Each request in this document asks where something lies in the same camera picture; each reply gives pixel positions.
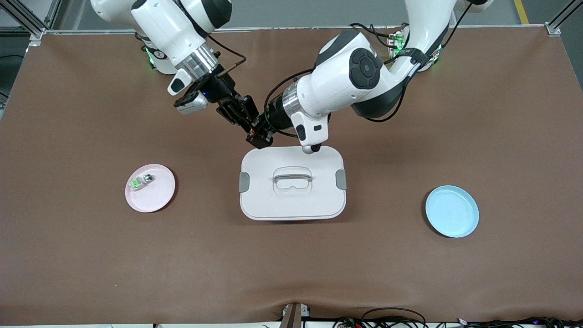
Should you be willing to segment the white table edge rail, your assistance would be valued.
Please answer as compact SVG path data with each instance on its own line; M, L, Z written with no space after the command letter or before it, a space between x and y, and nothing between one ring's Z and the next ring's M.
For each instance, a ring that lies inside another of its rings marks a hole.
M458 25L458 29L462 28L527 28L527 27L543 27L545 24L520 24L520 25ZM302 31L302 30L345 30L350 29L349 26L314 26L314 27L246 27L246 28L220 28L216 33L239 33L249 31ZM46 30L43 35L133 35L133 29L110 29L110 30Z

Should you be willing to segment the light blue round plate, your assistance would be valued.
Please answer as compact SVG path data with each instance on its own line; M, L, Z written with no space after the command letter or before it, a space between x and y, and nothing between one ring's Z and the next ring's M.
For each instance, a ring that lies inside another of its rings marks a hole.
M454 185L433 189L424 207L428 222L445 237L469 236L479 224L477 202L467 191Z

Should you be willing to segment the yellow floor tape stripe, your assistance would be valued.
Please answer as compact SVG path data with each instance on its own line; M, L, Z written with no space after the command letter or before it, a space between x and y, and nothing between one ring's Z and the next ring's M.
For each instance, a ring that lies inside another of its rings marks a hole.
M519 21L522 25L529 25L529 19L527 17L527 13L525 7L523 5L522 0L513 0L514 6L516 7L516 11L519 17Z

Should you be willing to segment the aluminium frame post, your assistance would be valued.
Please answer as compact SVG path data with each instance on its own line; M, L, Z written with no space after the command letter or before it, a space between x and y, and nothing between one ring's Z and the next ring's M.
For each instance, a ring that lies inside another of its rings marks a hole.
M41 40L53 29L64 0L0 0L0 37Z
M558 36L561 34L560 27L567 19L583 6L583 0L570 0L559 13L552 18L551 21L546 21L545 27L549 36Z

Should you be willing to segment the brown table cover sheet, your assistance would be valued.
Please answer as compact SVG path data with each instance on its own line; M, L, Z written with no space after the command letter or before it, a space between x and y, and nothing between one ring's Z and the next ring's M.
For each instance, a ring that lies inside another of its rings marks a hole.
M247 218L245 133L214 108L181 115L132 35L47 35L0 120L0 325L271 321L400 307L430 321L583 319L583 91L543 27L462 28L383 124L350 108L327 145L344 158L336 218ZM141 213L140 167L176 178ZM425 200L477 202L445 237Z

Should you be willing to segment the pink round plate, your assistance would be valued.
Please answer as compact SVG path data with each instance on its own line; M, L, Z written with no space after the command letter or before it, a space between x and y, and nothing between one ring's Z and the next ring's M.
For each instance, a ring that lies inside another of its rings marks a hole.
M128 183L136 176L151 174L154 181L138 191L130 191ZM172 200L176 190L173 172L161 164L147 164L137 169L126 182L124 194L132 209L141 213L152 213L164 208Z

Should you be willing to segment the green and white switch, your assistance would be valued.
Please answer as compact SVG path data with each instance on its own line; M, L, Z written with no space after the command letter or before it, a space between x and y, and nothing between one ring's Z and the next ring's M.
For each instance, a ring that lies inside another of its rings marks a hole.
M154 176L151 174L144 174L143 176L136 176L131 179L128 183L130 191L138 191L145 188L147 185L154 181Z

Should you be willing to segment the white lidded storage box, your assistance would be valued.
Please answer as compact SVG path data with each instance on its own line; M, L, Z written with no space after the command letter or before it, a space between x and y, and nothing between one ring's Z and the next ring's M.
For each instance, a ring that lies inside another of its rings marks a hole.
M343 158L332 147L311 155L302 147L270 147L242 158L240 207L252 220L331 219L344 210L346 192Z

